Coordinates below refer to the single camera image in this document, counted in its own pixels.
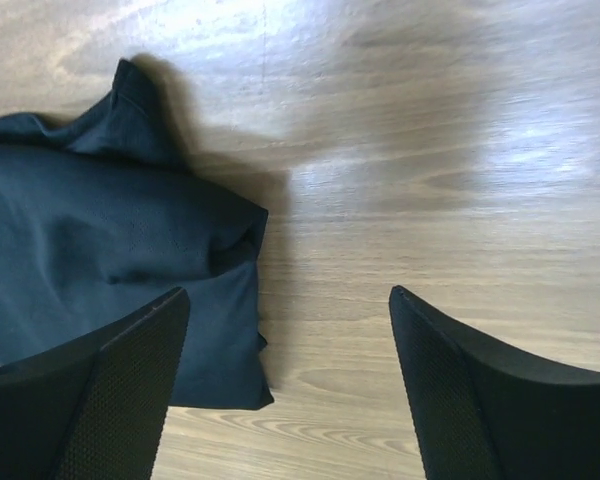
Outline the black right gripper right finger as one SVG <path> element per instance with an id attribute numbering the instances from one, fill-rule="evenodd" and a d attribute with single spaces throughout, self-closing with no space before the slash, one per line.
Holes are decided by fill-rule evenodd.
<path id="1" fill-rule="evenodd" d="M 600 372 L 463 324 L 402 286 L 389 311 L 428 479 L 600 479 Z"/>

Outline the black t shirt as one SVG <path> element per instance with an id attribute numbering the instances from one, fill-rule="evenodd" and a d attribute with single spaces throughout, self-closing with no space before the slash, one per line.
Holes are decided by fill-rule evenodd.
<path id="1" fill-rule="evenodd" d="M 66 125 L 0 117 L 0 365 L 181 287 L 191 313 L 172 404 L 269 405 L 257 273 L 267 218 L 189 170 L 155 84 L 129 61 Z"/>

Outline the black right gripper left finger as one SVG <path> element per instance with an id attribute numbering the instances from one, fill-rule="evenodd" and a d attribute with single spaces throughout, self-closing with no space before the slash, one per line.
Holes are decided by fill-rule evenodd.
<path id="1" fill-rule="evenodd" d="M 150 478 L 188 319 L 175 288 L 0 367 L 0 479 Z"/>

